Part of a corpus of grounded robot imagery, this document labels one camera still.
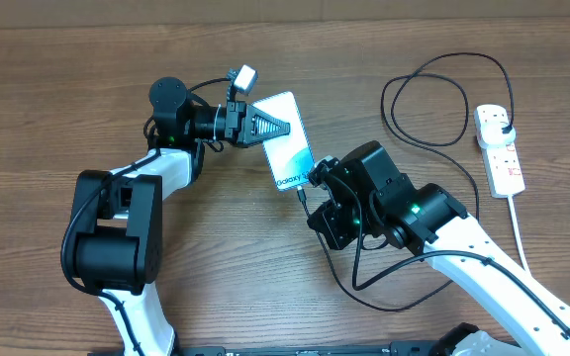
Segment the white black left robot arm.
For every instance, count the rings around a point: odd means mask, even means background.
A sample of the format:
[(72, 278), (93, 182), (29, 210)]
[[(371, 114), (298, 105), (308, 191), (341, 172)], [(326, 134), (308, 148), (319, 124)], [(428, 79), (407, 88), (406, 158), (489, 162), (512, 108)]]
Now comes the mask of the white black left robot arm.
[(228, 77), (227, 103), (212, 107), (175, 77), (149, 89), (144, 158), (114, 170), (85, 170), (76, 180), (60, 264), (76, 290), (99, 298), (124, 342), (124, 355), (175, 355), (155, 279), (162, 260), (162, 203), (196, 181), (205, 150), (240, 148), (287, 135), (289, 123), (235, 98), (251, 82)]

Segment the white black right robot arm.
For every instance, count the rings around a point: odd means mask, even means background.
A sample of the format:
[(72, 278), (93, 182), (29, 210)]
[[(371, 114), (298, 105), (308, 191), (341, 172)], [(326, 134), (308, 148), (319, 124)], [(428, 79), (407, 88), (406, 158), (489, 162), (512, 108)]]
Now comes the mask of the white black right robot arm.
[(367, 235), (412, 252), (468, 293), (528, 355), (570, 355), (570, 307), (493, 241), (443, 188), (416, 188), (377, 141), (342, 159), (327, 157), (308, 179), (329, 193), (307, 219), (329, 248)]

